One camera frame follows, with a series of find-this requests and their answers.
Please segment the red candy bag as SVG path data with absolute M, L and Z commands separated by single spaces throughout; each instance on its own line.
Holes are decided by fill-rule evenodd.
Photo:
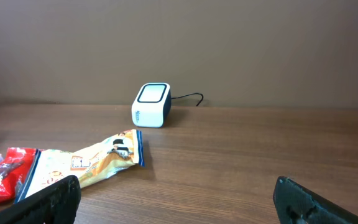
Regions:
M 21 190 L 38 149 L 10 147 L 0 162 L 0 203 L 13 199 Z

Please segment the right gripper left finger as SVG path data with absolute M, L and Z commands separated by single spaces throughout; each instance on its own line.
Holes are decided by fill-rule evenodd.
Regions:
M 80 200 L 79 180 L 69 175 L 0 211 L 0 224 L 72 224 Z

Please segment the cream yellow snack bag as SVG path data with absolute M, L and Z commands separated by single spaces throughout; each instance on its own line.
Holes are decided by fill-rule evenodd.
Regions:
M 144 166 L 142 131 L 120 132 L 76 152 L 58 149 L 36 150 L 21 191 L 15 203 L 74 175 L 81 188 L 108 179 L 134 165 Z

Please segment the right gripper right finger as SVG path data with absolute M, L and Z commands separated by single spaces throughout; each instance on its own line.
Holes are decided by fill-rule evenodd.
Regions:
M 275 184 L 273 203 L 281 224 L 358 224 L 358 216 L 288 177 Z

